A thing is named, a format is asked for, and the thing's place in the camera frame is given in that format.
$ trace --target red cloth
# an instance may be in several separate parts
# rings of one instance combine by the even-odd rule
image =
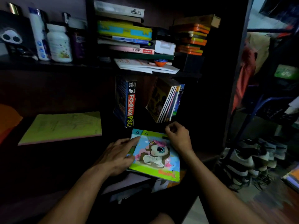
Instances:
[[[254,75],[255,71],[255,51],[245,45],[242,53],[241,71],[237,81],[236,93],[234,97],[233,109],[241,105],[242,98],[248,86],[249,79]]]

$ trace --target person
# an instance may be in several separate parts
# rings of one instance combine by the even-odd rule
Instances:
[[[184,126],[174,122],[165,131],[172,146],[188,164],[218,223],[265,223],[197,158],[192,149],[189,131]],[[133,163],[134,156],[126,155],[138,143],[139,138],[119,139],[110,143],[95,164],[39,223],[85,223],[103,182],[109,176],[122,173]],[[151,223],[170,224],[174,221],[167,214],[160,213]]]

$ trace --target person's right hand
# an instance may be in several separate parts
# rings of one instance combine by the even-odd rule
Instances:
[[[192,151],[189,131],[184,126],[178,122],[173,122],[165,128],[165,132],[169,137],[172,146],[181,156]]]

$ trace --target pink book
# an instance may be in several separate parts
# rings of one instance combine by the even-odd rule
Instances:
[[[137,53],[144,53],[144,54],[154,54],[154,49],[145,49],[145,48],[132,48],[126,46],[109,46],[109,49],[124,51],[124,52],[137,52]]]

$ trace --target white bottle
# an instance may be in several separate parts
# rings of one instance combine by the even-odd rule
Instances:
[[[48,42],[51,51],[52,60],[61,63],[72,62],[70,39],[65,34],[66,28],[64,26],[48,24]]]
[[[49,61],[51,59],[51,56],[47,43],[45,25],[42,20],[40,11],[39,9],[31,7],[28,7],[28,9],[38,58],[43,61]]]

